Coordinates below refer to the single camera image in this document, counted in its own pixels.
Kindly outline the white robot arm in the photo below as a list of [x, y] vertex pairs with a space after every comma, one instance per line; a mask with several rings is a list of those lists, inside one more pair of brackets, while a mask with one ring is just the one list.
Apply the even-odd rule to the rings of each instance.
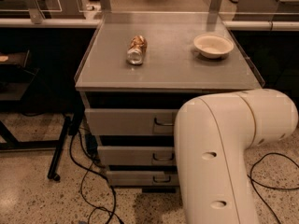
[[244, 152], [290, 136], [297, 108], [269, 89], [209, 94], [178, 111], [175, 155], [187, 224], [259, 224]]

